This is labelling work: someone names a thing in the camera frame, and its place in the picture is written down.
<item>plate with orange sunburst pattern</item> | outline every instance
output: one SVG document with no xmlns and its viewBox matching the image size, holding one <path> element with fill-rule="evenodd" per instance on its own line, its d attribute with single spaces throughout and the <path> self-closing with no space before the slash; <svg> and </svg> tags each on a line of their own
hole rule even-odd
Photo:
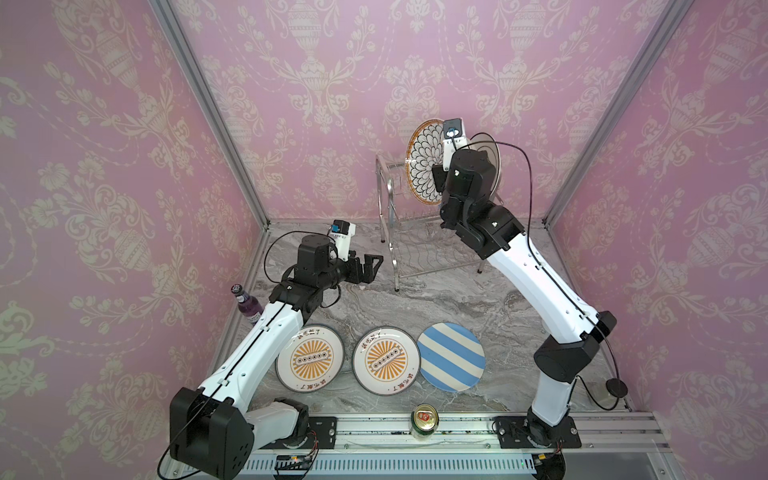
<svg viewBox="0 0 768 480">
<path fill-rule="evenodd" d="M 275 360 L 277 378 L 299 393 L 314 392 L 335 379 L 344 362 L 344 345 L 329 326 L 302 328 Z"/>
<path fill-rule="evenodd" d="M 376 395 L 395 395 L 410 387 L 419 373 L 419 348 L 408 333 L 391 326 L 373 329 L 352 355 L 355 377 Z"/>
</svg>

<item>gold can lid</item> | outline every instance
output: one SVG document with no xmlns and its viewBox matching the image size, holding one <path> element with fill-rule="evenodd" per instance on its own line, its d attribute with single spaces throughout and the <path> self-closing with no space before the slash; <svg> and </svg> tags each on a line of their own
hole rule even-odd
<svg viewBox="0 0 768 480">
<path fill-rule="evenodd" d="M 437 428 L 438 415 L 435 407 L 423 403 L 413 411 L 413 425 L 422 432 L 432 432 Z"/>
</svg>

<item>black round cap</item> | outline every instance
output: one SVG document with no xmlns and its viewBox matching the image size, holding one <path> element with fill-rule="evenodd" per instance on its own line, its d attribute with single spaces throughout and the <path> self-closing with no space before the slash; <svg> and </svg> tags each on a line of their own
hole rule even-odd
<svg viewBox="0 0 768 480">
<path fill-rule="evenodd" d="M 629 393 L 627 384 L 622 382 L 619 379 L 606 380 L 605 388 L 608 390 L 608 393 L 610 393 L 617 399 L 623 399 Z"/>
</svg>

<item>blue and white striped plate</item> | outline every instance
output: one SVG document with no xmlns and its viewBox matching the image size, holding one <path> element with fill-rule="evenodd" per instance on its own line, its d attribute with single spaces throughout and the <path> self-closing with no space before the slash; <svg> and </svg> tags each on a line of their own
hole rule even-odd
<svg viewBox="0 0 768 480">
<path fill-rule="evenodd" d="M 455 323 L 436 323 L 417 342 L 421 372 L 428 382 L 446 392 L 469 389 L 482 377 L 485 354 L 477 337 Z"/>
</svg>

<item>floral wallpaper pattern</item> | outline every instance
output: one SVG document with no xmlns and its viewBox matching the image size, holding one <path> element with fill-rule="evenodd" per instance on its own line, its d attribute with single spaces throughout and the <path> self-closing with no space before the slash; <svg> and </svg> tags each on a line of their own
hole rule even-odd
<svg viewBox="0 0 768 480">
<path fill-rule="evenodd" d="M 768 2 L 697 0 L 554 233 L 688 478 L 764 478 Z"/>
<path fill-rule="evenodd" d="M 375 218 L 375 155 L 429 118 L 526 146 L 535 215 L 567 177 L 666 0 L 174 0 L 272 220 Z M 499 193 L 527 214 L 525 162 Z"/>
<path fill-rule="evenodd" d="M 212 137 L 148 3 L 0 4 L 0 478 L 154 478 L 258 234 Z"/>
</svg>

